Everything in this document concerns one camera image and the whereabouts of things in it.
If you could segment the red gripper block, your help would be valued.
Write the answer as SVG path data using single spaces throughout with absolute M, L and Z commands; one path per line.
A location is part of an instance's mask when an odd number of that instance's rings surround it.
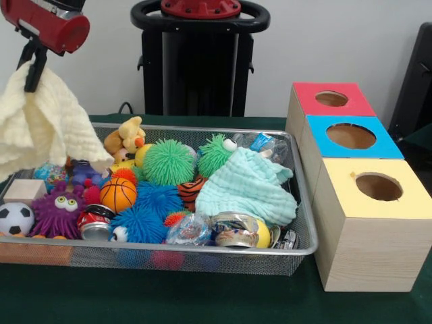
M 47 49 L 58 55 L 73 53 L 86 41 L 90 22 L 82 12 L 84 4 L 84 1 L 1 0 L 3 17 L 29 39 L 18 67 L 34 57 L 26 77 L 26 92 L 36 91 L 47 61 Z

